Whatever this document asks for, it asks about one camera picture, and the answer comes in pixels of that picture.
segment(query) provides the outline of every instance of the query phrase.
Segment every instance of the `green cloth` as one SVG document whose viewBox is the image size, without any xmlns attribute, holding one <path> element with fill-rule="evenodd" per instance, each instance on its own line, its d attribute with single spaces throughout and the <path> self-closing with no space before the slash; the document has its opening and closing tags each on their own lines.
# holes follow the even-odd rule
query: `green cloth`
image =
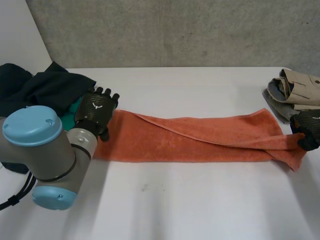
<svg viewBox="0 0 320 240">
<path fill-rule="evenodd" d="M 79 105 L 81 103 L 81 97 L 72 103 L 68 109 L 68 111 L 60 117 L 63 129 L 66 131 L 69 131 L 75 126 L 75 114 L 79 108 Z"/>
</svg>

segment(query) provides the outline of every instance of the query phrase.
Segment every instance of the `light blue joint cap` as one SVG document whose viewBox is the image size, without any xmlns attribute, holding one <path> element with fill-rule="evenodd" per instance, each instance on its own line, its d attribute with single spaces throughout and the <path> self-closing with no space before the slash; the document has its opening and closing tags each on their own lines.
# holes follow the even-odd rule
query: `light blue joint cap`
<svg viewBox="0 0 320 240">
<path fill-rule="evenodd" d="M 47 106 L 28 106 L 9 115 L 3 122 L 4 137 L 23 147 L 40 146 L 54 140 L 62 131 L 56 112 Z"/>
<path fill-rule="evenodd" d="M 37 186 L 32 192 L 34 203 L 50 210 L 66 210 L 76 197 L 75 192 L 56 186 Z"/>
</svg>

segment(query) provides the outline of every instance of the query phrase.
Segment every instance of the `black cloth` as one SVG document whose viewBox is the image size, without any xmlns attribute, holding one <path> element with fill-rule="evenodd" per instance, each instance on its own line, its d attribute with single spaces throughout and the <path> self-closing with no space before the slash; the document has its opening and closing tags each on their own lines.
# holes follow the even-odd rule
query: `black cloth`
<svg viewBox="0 0 320 240">
<path fill-rule="evenodd" d="M 92 79 L 70 73 L 55 62 L 35 76 L 17 65 L 6 63 L 0 66 L 0 117 L 8 117 L 33 105 L 50 107 L 61 117 L 95 84 Z M 2 165 L 17 173 L 28 172 L 23 164 L 3 162 Z"/>
</svg>

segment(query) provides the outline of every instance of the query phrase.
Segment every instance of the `wall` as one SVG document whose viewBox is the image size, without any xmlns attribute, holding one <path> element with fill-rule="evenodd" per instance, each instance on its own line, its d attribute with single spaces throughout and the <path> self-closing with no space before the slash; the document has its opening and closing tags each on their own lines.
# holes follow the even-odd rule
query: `wall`
<svg viewBox="0 0 320 240">
<path fill-rule="evenodd" d="M 35 74 L 51 63 L 24 0 L 0 1 L 0 65 L 13 63 Z"/>
<path fill-rule="evenodd" d="M 319 0 L 27 0 L 67 68 L 282 66 L 320 75 Z"/>
</svg>

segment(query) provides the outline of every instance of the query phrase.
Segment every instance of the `towel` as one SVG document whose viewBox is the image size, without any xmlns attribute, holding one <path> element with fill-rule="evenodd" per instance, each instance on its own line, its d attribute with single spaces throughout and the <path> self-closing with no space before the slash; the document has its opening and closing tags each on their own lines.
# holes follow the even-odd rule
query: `towel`
<svg viewBox="0 0 320 240">
<path fill-rule="evenodd" d="M 272 114 L 223 118 L 162 119 L 116 110 L 110 140 L 98 141 L 96 159 L 119 162 L 265 162 L 278 160 L 297 171 L 306 154 L 302 133 L 283 135 Z"/>
</svg>

